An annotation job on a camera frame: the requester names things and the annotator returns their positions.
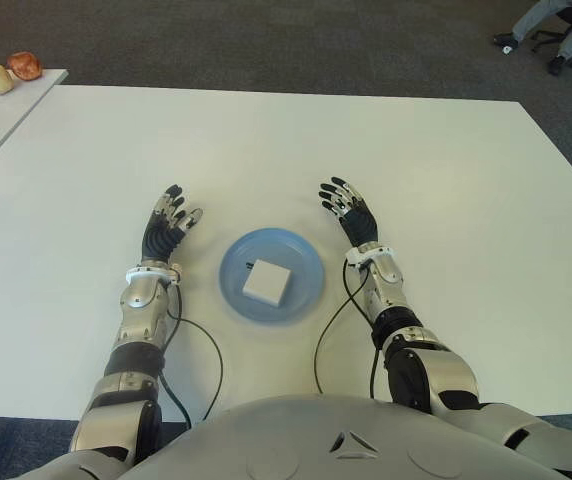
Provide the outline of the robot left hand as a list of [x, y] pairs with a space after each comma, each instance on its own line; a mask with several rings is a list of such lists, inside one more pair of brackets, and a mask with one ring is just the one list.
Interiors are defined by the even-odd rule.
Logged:
[[173, 184], [158, 198], [146, 224], [142, 243], [141, 260], [167, 263], [173, 251], [187, 233], [202, 218], [200, 208], [186, 212], [182, 188]]

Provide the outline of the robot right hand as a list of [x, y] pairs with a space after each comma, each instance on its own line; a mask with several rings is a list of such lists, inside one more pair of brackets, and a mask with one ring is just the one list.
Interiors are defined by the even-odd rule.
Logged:
[[349, 182], [332, 177], [321, 183], [321, 205], [332, 212], [353, 247], [378, 241], [377, 221], [363, 196]]

